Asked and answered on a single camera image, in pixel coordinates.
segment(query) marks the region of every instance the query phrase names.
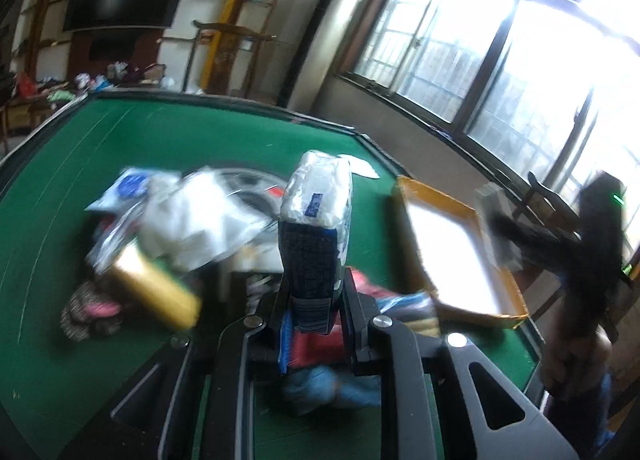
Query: window sill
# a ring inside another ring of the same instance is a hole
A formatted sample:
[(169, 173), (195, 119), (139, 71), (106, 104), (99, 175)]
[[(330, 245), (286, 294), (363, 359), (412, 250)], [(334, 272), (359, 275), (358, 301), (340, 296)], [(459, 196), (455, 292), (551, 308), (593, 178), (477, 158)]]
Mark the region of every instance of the window sill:
[[(369, 94), (371, 97), (374, 97), (376, 100), (382, 102), (383, 104), (385, 104), (386, 106), (388, 106), (389, 108), (397, 112), (398, 114), (409, 119), (411, 122), (413, 122), (414, 124), (422, 128), (425, 132), (428, 132), (430, 135), (435, 136), (439, 141), (449, 146), (459, 156), (464, 158), (469, 164), (475, 167), (480, 173), (482, 173), (487, 178), (487, 180), (491, 182), (495, 182), (497, 183), (497, 185), (503, 188), (508, 198), (517, 207), (524, 207), (524, 205), (522, 204), (522, 193), (518, 191), (518, 188), (514, 186), (513, 182), (509, 180), (508, 177), (503, 172), (501, 172), (499, 169), (493, 168), (489, 164), (482, 162), (477, 157), (473, 156), (467, 150), (462, 148), (458, 143), (456, 143), (453, 140), (452, 136), (449, 135), (449, 133), (445, 132), (440, 127), (437, 127), (434, 124), (428, 122), (427, 120), (419, 117), (418, 115), (410, 112), (409, 110), (399, 106), (398, 104), (390, 100), (388, 97), (385, 97), (377, 93), (375, 90), (371, 90), (370, 88), (367, 88), (361, 83), (355, 81), (348, 74), (336, 73), (335, 76), (341, 79), (342, 81), (349, 83), (353, 87), (358, 88), (364, 93)], [(533, 214), (533, 212), (530, 211), (530, 209), (528, 208), (524, 209), (524, 212), (526, 213), (527, 218), (530, 218), (535, 223), (540, 223), (540, 220), (537, 219), (536, 215)]]

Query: window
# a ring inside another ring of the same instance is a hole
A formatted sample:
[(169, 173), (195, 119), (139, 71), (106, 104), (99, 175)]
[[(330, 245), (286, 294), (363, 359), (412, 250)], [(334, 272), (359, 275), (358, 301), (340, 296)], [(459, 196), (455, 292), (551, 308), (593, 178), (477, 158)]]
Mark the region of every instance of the window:
[(439, 127), (523, 194), (574, 207), (601, 170), (640, 244), (640, 43), (625, 0), (378, 0), (351, 77)]

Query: green cloth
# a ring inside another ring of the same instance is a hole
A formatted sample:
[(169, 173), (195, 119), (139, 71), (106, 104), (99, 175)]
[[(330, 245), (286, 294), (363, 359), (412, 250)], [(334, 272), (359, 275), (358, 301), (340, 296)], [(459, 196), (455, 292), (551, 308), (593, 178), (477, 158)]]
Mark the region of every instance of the green cloth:
[[(352, 154), (380, 175), (353, 177), (348, 265), (373, 283), (397, 287), (402, 266), (389, 211), (395, 177), (349, 135), (229, 110), (98, 97), (24, 167), (0, 201), (0, 400), (44, 460), (55, 458), (170, 336), (151, 319), (81, 344), (62, 335), (60, 311), (86, 277), (96, 222), (85, 206), (126, 166), (186, 171), (232, 162), (288, 177), (307, 150)], [(534, 361), (517, 332), (476, 330), (472, 338), (524, 386)], [(377, 456), (375, 446), (364, 444), (379, 435), (378, 410), (301, 420), (267, 405), (264, 396), (258, 396), (258, 460), (373, 458), (374, 450)]]

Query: person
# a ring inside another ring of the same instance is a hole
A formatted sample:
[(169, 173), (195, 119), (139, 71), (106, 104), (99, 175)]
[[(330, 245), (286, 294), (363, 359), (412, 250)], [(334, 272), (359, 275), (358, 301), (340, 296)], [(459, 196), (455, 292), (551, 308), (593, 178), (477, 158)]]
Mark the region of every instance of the person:
[[(612, 400), (608, 372), (611, 342), (601, 326), (586, 337), (564, 335), (564, 300), (553, 314), (543, 348), (540, 377), (551, 396), (545, 416), (573, 446), (582, 460), (594, 458), (613, 437), (607, 430)], [(565, 386), (558, 393), (558, 386)]]

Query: yellow box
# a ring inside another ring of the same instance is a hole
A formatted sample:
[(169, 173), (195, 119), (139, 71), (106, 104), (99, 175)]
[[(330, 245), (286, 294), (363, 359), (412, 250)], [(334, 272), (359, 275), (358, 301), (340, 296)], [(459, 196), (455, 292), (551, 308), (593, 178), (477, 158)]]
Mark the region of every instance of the yellow box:
[(510, 271), (489, 262), (471, 207), (405, 176), (394, 202), (409, 291), (426, 290), (441, 320), (515, 328), (528, 317)]

